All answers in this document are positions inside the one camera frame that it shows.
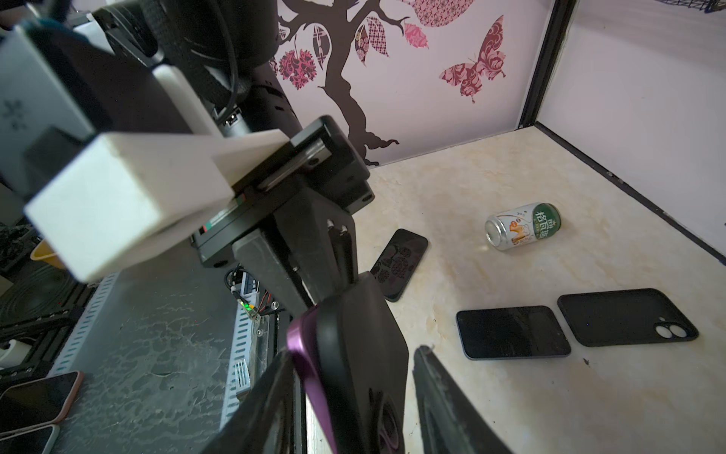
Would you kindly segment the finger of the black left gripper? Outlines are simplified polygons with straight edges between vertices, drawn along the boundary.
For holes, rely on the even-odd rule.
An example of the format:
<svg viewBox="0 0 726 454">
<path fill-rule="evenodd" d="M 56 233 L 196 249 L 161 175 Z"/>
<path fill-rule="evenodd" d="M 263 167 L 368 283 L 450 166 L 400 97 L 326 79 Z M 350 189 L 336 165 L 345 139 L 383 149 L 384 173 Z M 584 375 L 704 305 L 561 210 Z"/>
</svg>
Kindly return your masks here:
<svg viewBox="0 0 726 454">
<path fill-rule="evenodd" d="M 277 228 L 261 227 L 232 244 L 234 259 L 293 317 L 312 307 L 302 279 L 293 270 L 289 247 Z"/>
<path fill-rule="evenodd" d="M 275 211 L 274 219 L 314 304 L 357 282 L 355 223 L 348 212 L 304 187 Z"/>
</svg>

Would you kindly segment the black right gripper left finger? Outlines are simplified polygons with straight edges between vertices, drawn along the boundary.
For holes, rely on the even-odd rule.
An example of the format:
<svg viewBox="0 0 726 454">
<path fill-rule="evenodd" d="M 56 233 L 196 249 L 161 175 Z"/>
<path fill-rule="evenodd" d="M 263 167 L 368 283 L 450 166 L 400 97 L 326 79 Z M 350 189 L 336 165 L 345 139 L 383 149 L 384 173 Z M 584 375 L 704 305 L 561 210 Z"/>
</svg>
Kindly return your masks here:
<svg viewBox="0 0 726 454">
<path fill-rule="evenodd" d="M 274 358 L 203 454 L 287 453 L 291 447 L 294 366 L 289 351 Z"/>
</svg>

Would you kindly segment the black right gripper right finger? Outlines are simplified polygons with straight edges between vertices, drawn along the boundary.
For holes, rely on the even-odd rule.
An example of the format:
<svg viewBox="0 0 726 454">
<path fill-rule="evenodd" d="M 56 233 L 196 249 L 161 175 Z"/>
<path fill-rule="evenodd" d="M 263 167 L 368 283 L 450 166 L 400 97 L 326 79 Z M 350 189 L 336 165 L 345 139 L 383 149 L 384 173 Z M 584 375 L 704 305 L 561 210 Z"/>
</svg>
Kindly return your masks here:
<svg viewBox="0 0 726 454">
<path fill-rule="evenodd" d="M 415 351 L 413 378 L 423 452 L 510 451 L 476 411 L 430 347 L 422 345 Z"/>
</svg>

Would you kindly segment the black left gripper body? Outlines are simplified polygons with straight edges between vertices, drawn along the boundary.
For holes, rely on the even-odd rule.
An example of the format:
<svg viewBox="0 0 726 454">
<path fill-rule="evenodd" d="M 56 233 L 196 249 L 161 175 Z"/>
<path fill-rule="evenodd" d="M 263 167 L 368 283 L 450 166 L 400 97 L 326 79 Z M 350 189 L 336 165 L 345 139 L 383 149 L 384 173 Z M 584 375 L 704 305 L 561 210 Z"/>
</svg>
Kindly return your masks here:
<svg viewBox="0 0 726 454">
<path fill-rule="evenodd" d="M 231 245 L 309 188 L 353 215 L 374 199 L 370 172 L 329 115 L 318 118 L 233 185 L 236 196 L 194 232 L 206 268 L 233 261 Z"/>
</svg>

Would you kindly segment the black phone case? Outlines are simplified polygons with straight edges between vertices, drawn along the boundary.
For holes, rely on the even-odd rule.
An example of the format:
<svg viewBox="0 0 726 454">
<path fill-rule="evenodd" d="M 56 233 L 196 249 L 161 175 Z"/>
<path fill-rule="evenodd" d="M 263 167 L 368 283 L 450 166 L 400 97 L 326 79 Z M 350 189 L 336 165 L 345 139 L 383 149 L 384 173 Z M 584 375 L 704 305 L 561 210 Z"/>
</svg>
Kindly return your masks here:
<svg viewBox="0 0 726 454">
<path fill-rule="evenodd" d="M 658 289 L 566 294 L 557 304 L 586 347 L 690 342 L 700 334 Z"/>
<path fill-rule="evenodd" d="M 335 453 L 404 453 L 408 345 L 376 279 L 321 303 L 316 322 L 323 433 Z"/>
</svg>

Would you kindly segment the blue edged black smartphone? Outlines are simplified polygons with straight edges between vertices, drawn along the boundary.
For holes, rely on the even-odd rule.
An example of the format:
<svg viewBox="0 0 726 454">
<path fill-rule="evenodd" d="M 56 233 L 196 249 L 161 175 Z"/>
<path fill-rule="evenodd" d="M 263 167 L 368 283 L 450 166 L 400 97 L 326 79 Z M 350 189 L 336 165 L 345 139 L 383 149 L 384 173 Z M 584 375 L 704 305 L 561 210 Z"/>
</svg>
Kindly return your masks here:
<svg viewBox="0 0 726 454">
<path fill-rule="evenodd" d="M 571 354 L 570 343 L 547 306 L 461 310 L 456 323 L 463 353 L 472 361 Z"/>
</svg>

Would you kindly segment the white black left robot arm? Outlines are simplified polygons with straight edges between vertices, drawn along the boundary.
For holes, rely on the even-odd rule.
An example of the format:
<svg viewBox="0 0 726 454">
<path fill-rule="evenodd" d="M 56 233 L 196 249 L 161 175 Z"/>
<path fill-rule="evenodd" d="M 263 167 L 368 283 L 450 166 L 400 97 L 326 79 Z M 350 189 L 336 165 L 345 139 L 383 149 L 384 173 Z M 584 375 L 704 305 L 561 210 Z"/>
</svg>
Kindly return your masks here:
<svg viewBox="0 0 726 454">
<path fill-rule="evenodd" d="M 272 1 L 121 1 L 94 14 L 113 52 L 178 69 L 228 137 L 280 130 L 287 142 L 232 180 L 234 198 L 194 234 L 200 259 L 233 258 L 294 316 L 357 283 L 355 212 L 370 172 L 331 117 L 302 127 L 277 77 L 312 60 L 274 58 L 283 22 Z"/>
</svg>

